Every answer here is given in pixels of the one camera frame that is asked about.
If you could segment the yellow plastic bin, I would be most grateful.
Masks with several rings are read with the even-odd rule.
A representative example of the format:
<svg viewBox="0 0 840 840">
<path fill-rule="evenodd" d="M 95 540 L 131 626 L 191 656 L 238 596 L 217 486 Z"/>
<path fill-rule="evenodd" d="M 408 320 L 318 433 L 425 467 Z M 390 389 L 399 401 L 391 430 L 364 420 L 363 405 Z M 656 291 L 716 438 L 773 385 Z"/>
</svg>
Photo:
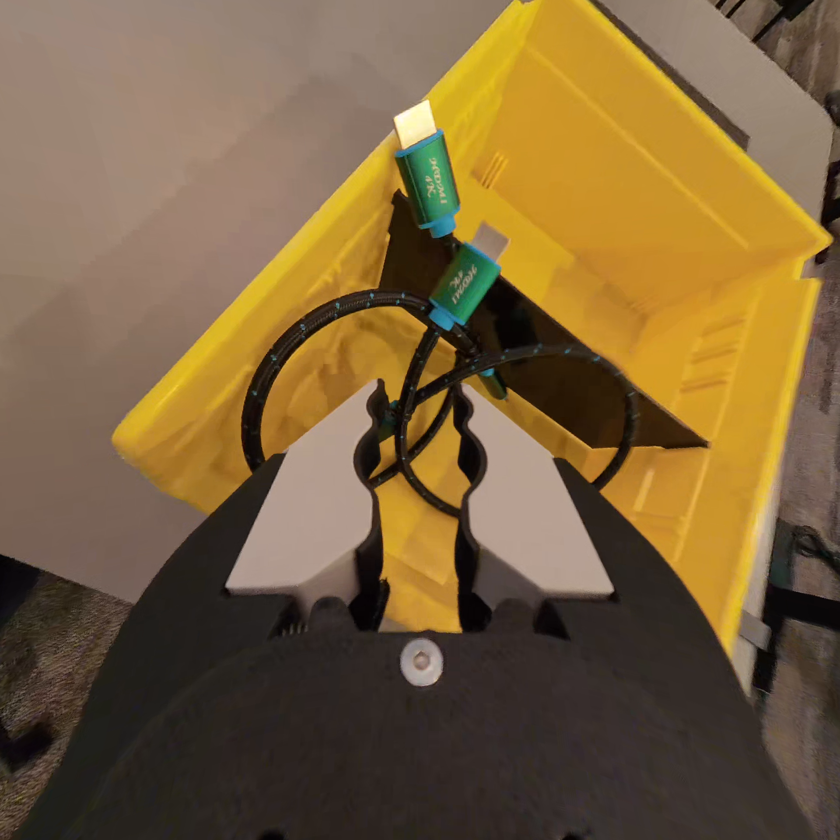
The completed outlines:
<svg viewBox="0 0 840 840">
<path fill-rule="evenodd" d="M 687 585 L 727 652 L 781 465 L 827 232 L 588 2 L 513 2 L 430 91 L 457 234 L 508 236 L 502 277 L 708 441 L 643 443 L 605 497 Z M 375 287 L 396 220 L 387 136 L 117 426 L 204 513 L 249 475 L 247 385 L 332 298 Z"/>
</svg>

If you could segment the black bin divider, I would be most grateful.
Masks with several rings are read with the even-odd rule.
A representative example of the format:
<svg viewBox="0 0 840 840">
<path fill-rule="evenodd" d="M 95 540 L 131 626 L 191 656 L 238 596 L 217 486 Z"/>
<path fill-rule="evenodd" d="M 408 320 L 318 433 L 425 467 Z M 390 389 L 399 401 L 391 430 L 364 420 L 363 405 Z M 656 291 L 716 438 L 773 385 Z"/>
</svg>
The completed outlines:
<svg viewBox="0 0 840 840">
<path fill-rule="evenodd" d="M 406 196 L 392 195 L 390 236 L 379 287 L 427 298 L 448 264 L 443 239 L 416 226 Z M 532 344 L 586 345 L 544 307 L 504 276 L 496 280 L 469 321 L 486 352 Z M 615 447 L 623 432 L 624 389 L 602 367 L 555 356 L 506 364 L 500 372 L 509 391 L 550 417 L 591 448 Z M 709 442 L 637 387 L 636 447 L 707 448 Z"/>
</svg>

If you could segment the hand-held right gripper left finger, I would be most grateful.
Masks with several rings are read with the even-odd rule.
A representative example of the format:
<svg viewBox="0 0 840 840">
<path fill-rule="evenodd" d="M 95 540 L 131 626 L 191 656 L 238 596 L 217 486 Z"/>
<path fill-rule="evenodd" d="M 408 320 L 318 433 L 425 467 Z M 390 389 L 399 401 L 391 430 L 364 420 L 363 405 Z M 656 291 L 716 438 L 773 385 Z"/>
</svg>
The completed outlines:
<svg viewBox="0 0 840 840">
<path fill-rule="evenodd" d="M 380 629 L 389 584 L 370 477 L 381 462 L 388 406 L 383 380 L 372 380 L 287 449 L 227 578 L 228 594 L 287 596 L 305 623 L 317 602 L 337 598 L 360 630 Z"/>
</svg>

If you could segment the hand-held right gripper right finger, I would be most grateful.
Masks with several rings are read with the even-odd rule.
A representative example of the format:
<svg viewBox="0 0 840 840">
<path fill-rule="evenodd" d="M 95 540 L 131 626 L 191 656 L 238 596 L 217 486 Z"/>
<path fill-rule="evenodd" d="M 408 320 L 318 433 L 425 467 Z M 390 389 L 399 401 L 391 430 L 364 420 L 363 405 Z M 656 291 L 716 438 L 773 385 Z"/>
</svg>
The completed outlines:
<svg viewBox="0 0 840 840">
<path fill-rule="evenodd" d="M 479 632 L 509 600 L 615 594 L 550 451 L 469 385 L 455 395 L 458 468 L 468 480 L 455 537 L 458 620 Z"/>
</svg>

